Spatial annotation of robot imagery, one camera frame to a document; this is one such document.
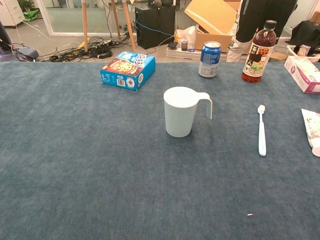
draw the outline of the white cabinet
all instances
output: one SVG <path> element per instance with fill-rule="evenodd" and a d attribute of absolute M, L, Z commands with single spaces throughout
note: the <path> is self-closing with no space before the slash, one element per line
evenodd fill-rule
<path fill-rule="evenodd" d="M 17 0 L 0 0 L 0 21 L 3 26 L 15 26 L 23 20 L 25 16 Z"/>

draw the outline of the brown bottle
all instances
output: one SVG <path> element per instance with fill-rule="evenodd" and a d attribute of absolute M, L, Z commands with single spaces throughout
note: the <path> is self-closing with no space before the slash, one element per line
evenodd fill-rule
<path fill-rule="evenodd" d="M 266 21 L 264 29 L 254 37 L 241 76 L 244 81 L 253 84 L 260 82 L 277 41 L 276 24 L 273 20 Z"/>

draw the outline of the soda can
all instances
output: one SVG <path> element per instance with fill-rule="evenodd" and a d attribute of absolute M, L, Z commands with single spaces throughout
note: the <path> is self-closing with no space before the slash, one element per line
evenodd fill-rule
<path fill-rule="evenodd" d="M 220 55 L 221 44 L 219 42 L 205 42 L 201 52 L 199 75 L 204 78 L 213 78 L 217 75 Z"/>

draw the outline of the toothpaste tube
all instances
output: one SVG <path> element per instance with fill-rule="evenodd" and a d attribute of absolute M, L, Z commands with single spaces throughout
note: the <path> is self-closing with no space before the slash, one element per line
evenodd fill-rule
<path fill-rule="evenodd" d="M 301 109 L 312 153 L 320 157 L 320 113 Z"/>

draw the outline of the wooden pole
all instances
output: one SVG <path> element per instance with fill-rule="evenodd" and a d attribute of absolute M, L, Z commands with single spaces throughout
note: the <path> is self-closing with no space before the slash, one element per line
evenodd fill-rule
<path fill-rule="evenodd" d="M 82 21 L 84 35 L 84 51 L 88 52 L 88 28 L 87 28 L 87 3 L 86 0 L 81 0 L 82 5 Z"/>
<path fill-rule="evenodd" d="M 134 39 L 134 34 L 132 32 L 132 27 L 131 27 L 129 11 L 128 11 L 128 6 L 127 6 L 127 1 L 126 0 L 122 0 L 122 6 L 123 6 L 123 11 L 124 11 L 126 24 L 128 25 L 128 31 L 129 31 L 129 36 L 130 36 L 130 40 L 131 40 L 132 51 L 136 52 L 135 39 Z"/>
<path fill-rule="evenodd" d="M 111 4 L 112 4 L 112 9 L 113 9 L 115 25 L 116 25 L 116 31 L 118 32 L 118 37 L 120 37 L 120 28 L 119 28 L 119 21 L 118 21 L 118 16 L 117 16 L 117 7 L 116 7 L 115 0 L 111 0 Z"/>

